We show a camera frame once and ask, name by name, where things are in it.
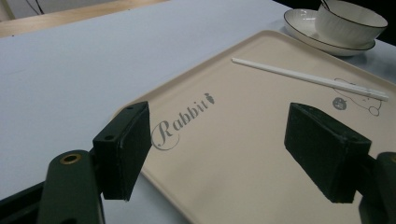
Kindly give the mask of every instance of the white bowl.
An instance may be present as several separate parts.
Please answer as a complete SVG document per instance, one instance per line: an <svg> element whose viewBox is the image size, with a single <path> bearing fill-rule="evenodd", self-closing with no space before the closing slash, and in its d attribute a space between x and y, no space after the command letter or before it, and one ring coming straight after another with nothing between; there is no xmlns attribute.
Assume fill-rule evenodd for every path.
<svg viewBox="0 0 396 224"><path fill-rule="evenodd" d="M315 29L317 12L310 9L290 9L285 12L285 27L288 33L307 45L334 56L354 56L375 46L375 41L358 48L342 48L331 45L318 35Z"/></svg>
<svg viewBox="0 0 396 224"><path fill-rule="evenodd" d="M344 1L327 1L317 13L315 27L327 42L344 48L356 48L376 39L388 22L370 9Z"/></svg>

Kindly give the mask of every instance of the bowl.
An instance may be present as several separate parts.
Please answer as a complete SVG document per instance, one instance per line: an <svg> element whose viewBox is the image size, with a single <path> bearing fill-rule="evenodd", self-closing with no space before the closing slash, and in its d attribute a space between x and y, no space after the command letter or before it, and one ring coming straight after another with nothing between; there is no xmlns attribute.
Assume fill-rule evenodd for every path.
<svg viewBox="0 0 396 224"><path fill-rule="evenodd" d="M344 1L320 5L315 20L318 34L330 44L358 48L373 42L388 26L387 20L374 11Z"/></svg>

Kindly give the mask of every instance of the table surface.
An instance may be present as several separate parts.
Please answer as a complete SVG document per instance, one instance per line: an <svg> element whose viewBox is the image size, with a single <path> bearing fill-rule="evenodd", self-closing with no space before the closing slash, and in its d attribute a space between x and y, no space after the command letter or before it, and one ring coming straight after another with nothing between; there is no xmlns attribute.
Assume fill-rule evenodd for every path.
<svg viewBox="0 0 396 224"><path fill-rule="evenodd" d="M286 34L288 9L269 0L172 0L2 35L0 199L43 181L57 155L91 149L120 106L259 31ZM341 60L396 83L392 45L377 41ZM104 208L107 223L188 223L143 176L130 202Z"/></svg>

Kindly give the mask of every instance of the beige tray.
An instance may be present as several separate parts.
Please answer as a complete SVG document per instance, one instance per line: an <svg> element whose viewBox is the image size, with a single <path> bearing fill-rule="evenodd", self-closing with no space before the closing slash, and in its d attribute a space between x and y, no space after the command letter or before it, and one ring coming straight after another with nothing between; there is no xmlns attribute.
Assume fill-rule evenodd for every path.
<svg viewBox="0 0 396 224"><path fill-rule="evenodd" d="M384 91L388 102L231 62L236 57ZM263 31L134 102L147 100L153 147L144 175L193 223L361 223L330 203L285 149L290 102L317 107L396 146L395 86L286 35Z"/></svg>

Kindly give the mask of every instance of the white saucer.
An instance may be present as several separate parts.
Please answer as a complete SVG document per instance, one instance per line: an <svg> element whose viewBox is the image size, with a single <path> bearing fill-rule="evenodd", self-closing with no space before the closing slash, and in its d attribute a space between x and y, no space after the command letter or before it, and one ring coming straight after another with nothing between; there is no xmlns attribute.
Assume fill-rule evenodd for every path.
<svg viewBox="0 0 396 224"><path fill-rule="evenodd" d="M375 46L375 41L368 43L357 49L346 49L328 44L323 37L320 37L315 29L315 19L317 12L310 9L291 9L285 12L285 27L287 31L316 49L321 49L334 56L353 56L361 54L367 49Z"/></svg>

